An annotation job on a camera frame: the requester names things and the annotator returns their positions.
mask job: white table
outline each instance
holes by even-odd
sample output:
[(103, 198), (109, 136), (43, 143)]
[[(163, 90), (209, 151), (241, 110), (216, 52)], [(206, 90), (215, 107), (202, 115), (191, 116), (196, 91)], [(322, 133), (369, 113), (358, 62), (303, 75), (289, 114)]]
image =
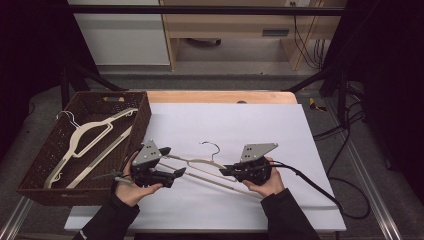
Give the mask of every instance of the white table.
[[(151, 103), (152, 118), (145, 139), (171, 147), (185, 158), (211, 158), (216, 143), (221, 164), (239, 161), (244, 144), (278, 143), (267, 156), (297, 168), (333, 195), (303, 109), (298, 104)], [(185, 163), (162, 159), (180, 168)], [(172, 171), (158, 167), (163, 171)], [(288, 169), (279, 169), (283, 181), (318, 232), (345, 231), (336, 205)], [(247, 191), (229, 182), (187, 168), (193, 173)], [(135, 232), (260, 232), (267, 220), (260, 199), (184, 175), (140, 203), (141, 213), (130, 226)], [(65, 225), (81, 229), (99, 207), (73, 207)]]

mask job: person's hand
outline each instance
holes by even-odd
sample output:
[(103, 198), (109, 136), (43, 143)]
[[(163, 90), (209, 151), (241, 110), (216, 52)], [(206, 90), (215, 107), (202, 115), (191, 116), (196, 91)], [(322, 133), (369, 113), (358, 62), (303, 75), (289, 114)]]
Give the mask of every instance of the person's hand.
[[(268, 161), (273, 161), (272, 158), (266, 157)], [(271, 177), (262, 186), (258, 186), (248, 180), (244, 180), (243, 184), (247, 186), (250, 191), (259, 193), (263, 198), (271, 194), (282, 192), (285, 187), (281, 179), (280, 172), (275, 168), (271, 168)]]
[[(123, 175), (130, 178), (130, 164), (133, 159), (137, 156), (138, 152), (135, 152), (132, 156), (130, 156), (130, 160), (128, 161), (125, 169), (123, 171)], [(135, 183), (129, 184), (125, 182), (118, 182), (118, 186), (116, 187), (115, 194), (116, 196), (125, 204), (130, 207), (135, 206), (142, 198), (145, 196), (151, 195), (155, 193), (157, 190), (162, 188), (162, 184), (157, 183), (152, 186), (141, 188), (137, 186)]]

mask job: floor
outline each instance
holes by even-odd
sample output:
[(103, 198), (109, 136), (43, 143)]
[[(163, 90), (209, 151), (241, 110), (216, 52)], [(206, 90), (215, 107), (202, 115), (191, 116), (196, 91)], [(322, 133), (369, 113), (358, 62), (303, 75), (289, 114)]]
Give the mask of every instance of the floor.
[[(299, 71), (291, 71), (279, 41), (274, 39), (260, 41), (223, 39), (219, 46), (186, 40), (181, 44), (174, 72), (166, 67), (108, 66), (100, 70), (105, 78), (119, 86), (144, 90), (282, 90), (306, 79), (316, 71), (306, 64), (303, 64)], [(89, 82), (89, 84), (93, 89), (101, 90), (101, 86), (96, 83)], [(298, 102), (304, 107), (313, 135), (337, 125), (333, 117), (337, 96), (320, 98), (317, 94), (319, 86), (320, 83), (315, 83), (296, 95)], [(311, 98), (315, 100), (317, 108), (311, 108)], [(348, 97), (348, 104), (355, 101), (356, 99)], [(8, 154), (0, 162), (1, 226), (5, 226), (21, 199), (15, 189), (54, 125), (54, 116), (61, 110), (59, 88), (55, 87), (35, 96), (31, 100), (30, 108), (33, 111), (25, 120)], [(353, 115), (360, 111), (361, 108), (357, 105), (351, 112)], [(325, 169), (330, 167), (343, 144), (346, 133), (345, 131), (344, 134), (316, 141)], [(367, 123), (357, 121), (352, 124), (349, 139), (349, 144), (341, 152), (331, 176), (348, 180), (356, 186), (362, 186), (366, 191), (362, 185), (363, 176), (357, 174), (355, 166), (357, 164), (355, 158), (359, 158), (359, 162), (363, 163), (372, 179), (378, 192), (377, 197), (383, 201), (383, 209), (387, 210), (388, 215), (383, 213), (382, 216), (381, 208), (377, 207), (362, 220), (345, 217), (347, 231), (340, 234), (340, 239), (424, 239), (424, 207), (402, 174), (386, 168), (384, 154)], [(357, 190), (340, 181), (330, 182), (336, 198), (342, 202), (348, 214), (359, 216), (366, 212), (366, 202)], [(17, 239), (70, 239), (73, 233), (63, 230), (69, 212), (69, 207), (45, 207), (32, 203), (25, 221), (21, 223)], [(385, 224), (388, 223), (394, 224), (391, 227), (395, 231), (384, 230), (387, 226)], [(322, 239), (335, 239), (335, 236), (324, 235)]]

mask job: metal hanger hook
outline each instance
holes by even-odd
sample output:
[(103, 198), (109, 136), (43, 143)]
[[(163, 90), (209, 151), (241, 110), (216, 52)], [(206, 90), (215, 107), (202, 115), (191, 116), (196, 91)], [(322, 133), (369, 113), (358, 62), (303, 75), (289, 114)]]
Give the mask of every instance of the metal hanger hook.
[(79, 128), (80, 125), (78, 125), (78, 123), (75, 122), (75, 116), (73, 113), (71, 113), (70, 111), (60, 111), (57, 115), (56, 115), (56, 120), (59, 119), (59, 116), (64, 113), (68, 116), (69, 118), (69, 122), (75, 127), (75, 128)]
[(212, 153), (212, 161), (213, 161), (213, 155), (218, 154), (218, 153), (221, 151), (221, 149), (220, 149), (220, 148), (218, 147), (218, 145), (216, 145), (215, 143), (211, 143), (211, 142), (208, 142), (208, 141), (201, 142), (200, 144), (205, 144), (205, 143), (212, 144), (212, 145), (214, 145), (214, 146), (218, 149), (218, 152), (216, 152), (216, 153)]

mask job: brown wicker basket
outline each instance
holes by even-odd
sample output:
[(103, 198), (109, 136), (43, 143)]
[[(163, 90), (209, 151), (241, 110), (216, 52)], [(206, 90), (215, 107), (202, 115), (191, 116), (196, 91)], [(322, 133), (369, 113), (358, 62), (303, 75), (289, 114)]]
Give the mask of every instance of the brown wicker basket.
[[(127, 108), (137, 108), (137, 114), (112, 122), (113, 129), (80, 158), (72, 157), (62, 169), (61, 178), (52, 188), (44, 182), (69, 149), (75, 127), (66, 114), (62, 114), (53, 127), (36, 158), (18, 186), (17, 192), (45, 206), (102, 205), (108, 200), (112, 177), (93, 179), (96, 176), (119, 170), (125, 156), (141, 146), (151, 110), (146, 92), (79, 92), (65, 108), (75, 116), (80, 126), (98, 122)], [(132, 126), (130, 135), (111, 151), (74, 189), (66, 189), (99, 154)], [(106, 126), (85, 132), (75, 152), (79, 153), (97, 137)]]

